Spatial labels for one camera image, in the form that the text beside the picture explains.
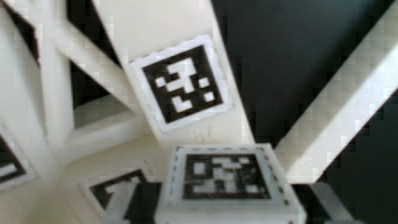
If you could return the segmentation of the translucent gripper right finger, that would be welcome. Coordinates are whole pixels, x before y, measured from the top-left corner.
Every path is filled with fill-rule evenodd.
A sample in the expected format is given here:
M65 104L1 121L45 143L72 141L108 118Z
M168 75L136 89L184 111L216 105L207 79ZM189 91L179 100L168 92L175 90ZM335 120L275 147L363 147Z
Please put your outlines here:
M317 199L321 208L328 215L322 224L363 224L360 220L353 219L347 209L342 205L335 192L326 183L317 182L310 185L314 197Z

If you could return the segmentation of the translucent gripper left finger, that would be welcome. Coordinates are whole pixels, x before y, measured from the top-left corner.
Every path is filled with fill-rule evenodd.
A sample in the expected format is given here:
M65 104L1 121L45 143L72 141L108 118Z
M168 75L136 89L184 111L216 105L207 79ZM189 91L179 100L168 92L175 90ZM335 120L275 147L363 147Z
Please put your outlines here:
M115 191L109 198L108 207L104 210L99 224L131 224L131 221L125 219L125 212L127 212L134 189L136 189L136 184L131 182L122 182L115 186Z

